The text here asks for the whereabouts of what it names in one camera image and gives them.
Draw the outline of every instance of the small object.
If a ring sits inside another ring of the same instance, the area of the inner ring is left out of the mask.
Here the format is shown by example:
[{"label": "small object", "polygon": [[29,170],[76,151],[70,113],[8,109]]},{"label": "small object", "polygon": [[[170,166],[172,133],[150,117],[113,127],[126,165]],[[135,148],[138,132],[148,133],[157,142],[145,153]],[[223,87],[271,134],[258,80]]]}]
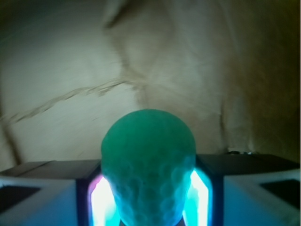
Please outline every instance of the small object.
[{"label": "small object", "polygon": [[196,146],[174,115],[140,110],[119,119],[102,143],[102,171],[126,226],[175,226],[182,219]]}]

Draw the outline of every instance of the cyan light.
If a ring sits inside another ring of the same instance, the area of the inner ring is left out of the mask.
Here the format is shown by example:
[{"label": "cyan light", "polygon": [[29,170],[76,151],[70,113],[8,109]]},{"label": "cyan light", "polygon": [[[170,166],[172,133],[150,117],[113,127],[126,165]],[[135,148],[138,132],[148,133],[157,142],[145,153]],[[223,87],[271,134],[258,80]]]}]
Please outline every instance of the cyan light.
[{"label": "cyan light", "polygon": [[[190,176],[191,184],[183,210],[185,225],[206,226],[211,221],[212,185],[209,178],[200,170]],[[100,177],[91,191],[91,213],[94,226],[119,226],[118,213],[109,182]]]},{"label": "cyan light", "polygon": [[207,226],[211,220],[211,182],[200,170],[194,170],[190,178],[191,184],[183,210],[185,225]]}]

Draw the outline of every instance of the green ball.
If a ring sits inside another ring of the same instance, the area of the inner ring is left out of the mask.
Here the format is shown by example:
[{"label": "green ball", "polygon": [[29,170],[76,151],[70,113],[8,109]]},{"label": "green ball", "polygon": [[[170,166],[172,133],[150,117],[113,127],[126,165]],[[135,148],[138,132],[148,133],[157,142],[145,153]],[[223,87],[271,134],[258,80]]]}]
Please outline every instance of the green ball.
[{"label": "green ball", "polygon": [[119,119],[102,143],[102,172],[127,226],[176,225],[182,218],[196,146],[176,116],[153,109]]}]

